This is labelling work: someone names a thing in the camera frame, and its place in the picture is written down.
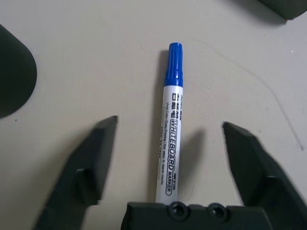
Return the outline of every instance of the marker cap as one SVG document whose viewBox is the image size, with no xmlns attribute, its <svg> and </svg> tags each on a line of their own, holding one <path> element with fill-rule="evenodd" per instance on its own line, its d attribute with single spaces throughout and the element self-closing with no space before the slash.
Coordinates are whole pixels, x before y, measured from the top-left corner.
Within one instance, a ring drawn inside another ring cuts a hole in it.
<svg viewBox="0 0 307 230">
<path fill-rule="evenodd" d="M 177 85 L 183 87 L 182 44 L 172 43 L 168 50 L 168 65 L 164 86 Z"/>
</svg>

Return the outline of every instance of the black screw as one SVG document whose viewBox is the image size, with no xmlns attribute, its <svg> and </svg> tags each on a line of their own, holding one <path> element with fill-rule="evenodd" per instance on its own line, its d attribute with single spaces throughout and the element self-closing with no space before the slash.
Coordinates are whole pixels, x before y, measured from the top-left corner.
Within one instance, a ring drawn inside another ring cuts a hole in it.
<svg viewBox="0 0 307 230">
<path fill-rule="evenodd" d="M 173 202 L 172 204 L 167 206 L 167 211 L 170 217 L 176 221 L 183 221 L 189 215 L 189 208 L 178 201 Z"/>
<path fill-rule="evenodd" d="M 218 221 L 224 222 L 228 218 L 227 209 L 218 203 L 212 203 L 208 206 L 209 214 L 214 216 Z"/>
</svg>

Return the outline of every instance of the black object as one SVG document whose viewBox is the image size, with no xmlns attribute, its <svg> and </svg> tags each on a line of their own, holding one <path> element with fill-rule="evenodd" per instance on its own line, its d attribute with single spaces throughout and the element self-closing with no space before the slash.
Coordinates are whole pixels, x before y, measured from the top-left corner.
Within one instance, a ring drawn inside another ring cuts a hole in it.
<svg viewBox="0 0 307 230">
<path fill-rule="evenodd" d="M 78 230 L 100 199 L 116 117 L 101 122 L 67 162 L 35 230 Z M 307 230 L 307 208 L 247 130 L 224 123 L 230 168 L 245 207 L 128 203 L 122 230 Z"/>
<path fill-rule="evenodd" d="M 0 25 L 0 118 L 14 113 L 27 102 L 36 76 L 31 52 Z"/>
<path fill-rule="evenodd" d="M 307 0 L 259 0 L 285 19 L 291 20 L 307 11 Z"/>
<path fill-rule="evenodd" d="M 307 230 L 306 206 L 257 138 L 231 123 L 223 128 L 230 168 L 245 207 L 128 203 L 121 229 Z"/>
<path fill-rule="evenodd" d="M 35 230 L 78 230 L 86 209 L 101 198 L 117 116 L 99 122 L 68 159 Z"/>
</svg>

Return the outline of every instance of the white table surface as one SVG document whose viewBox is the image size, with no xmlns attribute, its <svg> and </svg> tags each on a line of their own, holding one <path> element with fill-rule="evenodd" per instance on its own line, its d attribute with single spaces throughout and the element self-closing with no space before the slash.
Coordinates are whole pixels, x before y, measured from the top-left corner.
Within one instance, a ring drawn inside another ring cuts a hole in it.
<svg viewBox="0 0 307 230">
<path fill-rule="evenodd" d="M 257 135 L 307 198 L 307 13 L 256 0 L 4 0 L 0 23 L 32 52 L 29 101 L 0 120 L 0 229 L 30 230 L 68 154 L 119 124 L 100 205 L 84 230 L 118 230 L 153 201 L 168 45 L 184 49 L 179 199 L 239 205 L 221 124 Z"/>
</svg>

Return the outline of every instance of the marker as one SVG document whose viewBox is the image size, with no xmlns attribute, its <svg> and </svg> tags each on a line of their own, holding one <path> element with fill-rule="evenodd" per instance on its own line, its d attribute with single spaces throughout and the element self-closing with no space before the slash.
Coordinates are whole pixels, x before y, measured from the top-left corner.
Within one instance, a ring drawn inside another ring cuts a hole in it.
<svg viewBox="0 0 307 230">
<path fill-rule="evenodd" d="M 156 203 L 177 201 L 181 106 L 183 92 L 182 45 L 169 45 L 165 74 Z"/>
</svg>

